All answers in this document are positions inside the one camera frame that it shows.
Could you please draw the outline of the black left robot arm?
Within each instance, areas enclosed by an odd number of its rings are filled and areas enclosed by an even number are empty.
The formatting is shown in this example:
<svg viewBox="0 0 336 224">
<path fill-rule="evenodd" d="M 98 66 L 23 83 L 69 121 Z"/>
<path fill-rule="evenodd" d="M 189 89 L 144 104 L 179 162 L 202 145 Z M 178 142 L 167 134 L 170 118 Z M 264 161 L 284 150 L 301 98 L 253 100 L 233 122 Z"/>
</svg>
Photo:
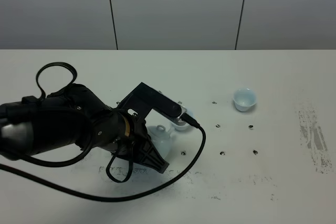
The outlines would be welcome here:
<svg viewBox="0 0 336 224">
<path fill-rule="evenodd" d="M 181 114 L 178 104 L 144 83 L 116 108 L 81 84 L 71 84 L 43 101 L 25 97 L 1 106 L 1 154 L 18 160 L 76 144 L 81 149 L 99 147 L 162 173 L 168 163 L 145 126 L 151 110 L 171 119 Z"/>
</svg>

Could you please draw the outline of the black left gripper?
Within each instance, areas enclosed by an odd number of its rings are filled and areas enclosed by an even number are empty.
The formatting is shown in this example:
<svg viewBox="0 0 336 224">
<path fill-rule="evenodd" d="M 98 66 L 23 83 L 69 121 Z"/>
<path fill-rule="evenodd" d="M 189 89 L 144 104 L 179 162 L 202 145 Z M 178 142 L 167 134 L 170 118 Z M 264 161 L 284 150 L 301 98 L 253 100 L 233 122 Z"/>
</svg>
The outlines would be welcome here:
<svg viewBox="0 0 336 224">
<path fill-rule="evenodd" d="M 163 174 L 169 163 L 151 142 L 146 121 L 137 122 L 125 110 L 104 111 L 104 149 L 124 160 L 151 168 Z"/>
</svg>

